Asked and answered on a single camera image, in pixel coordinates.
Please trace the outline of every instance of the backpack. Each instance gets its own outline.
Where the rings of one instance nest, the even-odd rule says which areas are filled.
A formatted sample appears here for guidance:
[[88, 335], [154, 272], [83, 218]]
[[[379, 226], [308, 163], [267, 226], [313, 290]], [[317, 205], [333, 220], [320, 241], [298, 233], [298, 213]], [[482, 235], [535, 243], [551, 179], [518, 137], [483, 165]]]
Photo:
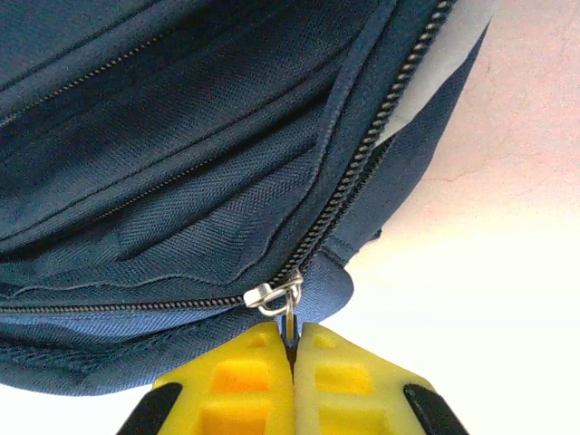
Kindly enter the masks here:
[[151, 382], [298, 272], [300, 321], [340, 310], [493, 9], [83, 3], [0, 5], [0, 382], [66, 395]]

